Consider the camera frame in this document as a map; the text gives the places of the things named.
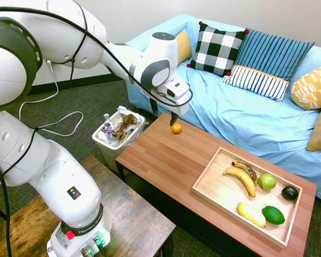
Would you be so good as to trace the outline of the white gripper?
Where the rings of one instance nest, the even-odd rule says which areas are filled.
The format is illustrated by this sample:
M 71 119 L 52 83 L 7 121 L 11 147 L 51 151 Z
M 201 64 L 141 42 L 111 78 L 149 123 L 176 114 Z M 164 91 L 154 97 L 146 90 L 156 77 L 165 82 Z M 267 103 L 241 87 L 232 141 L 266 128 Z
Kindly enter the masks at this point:
M 158 103 L 171 111 L 170 126 L 173 126 L 178 117 L 184 115 L 189 109 L 190 97 L 187 93 L 175 99 L 174 97 L 152 90 L 150 92 L 150 105 L 155 117 L 158 116 Z

